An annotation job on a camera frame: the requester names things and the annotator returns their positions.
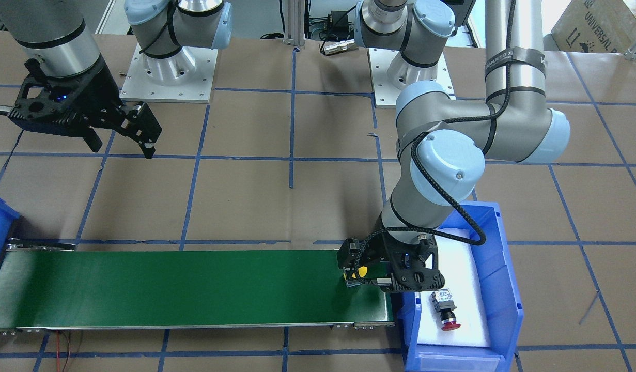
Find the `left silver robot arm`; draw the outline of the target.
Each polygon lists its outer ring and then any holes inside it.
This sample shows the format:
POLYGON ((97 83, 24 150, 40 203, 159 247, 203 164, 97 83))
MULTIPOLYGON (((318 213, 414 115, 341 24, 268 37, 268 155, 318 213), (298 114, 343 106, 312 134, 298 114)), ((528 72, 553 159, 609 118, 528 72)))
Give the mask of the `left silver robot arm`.
POLYGON ((485 10, 485 100, 453 100, 433 80, 402 85, 394 121, 401 178, 374 231, 337 253, 349 287, 441 289, 436 236, 486 242, 462 207, 485 160, 549 163, 568 145, 566 116, 547 107, 540 2, 487 1, 485 10))

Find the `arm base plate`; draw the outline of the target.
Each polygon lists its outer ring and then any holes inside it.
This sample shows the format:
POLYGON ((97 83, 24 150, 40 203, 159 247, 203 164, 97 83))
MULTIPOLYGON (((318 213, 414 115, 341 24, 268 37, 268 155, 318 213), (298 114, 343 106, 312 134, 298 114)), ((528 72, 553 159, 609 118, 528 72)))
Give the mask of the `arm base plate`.
POLYGON ((405 68, 402 59, 394 62, 398 54, 398 50, 369 49, 370 78, 376 108, 394 109, 398 95, 407 85, 429 78, 440 84, 452 100, 456 99, 443 54, 435 66, 423 70, 412 66, 405 68))
POLYGON ((134 50, 120 97, 130 102, 204 103, 211 101, 218 50, 183 47, 178 54, 155 59, 134 50))

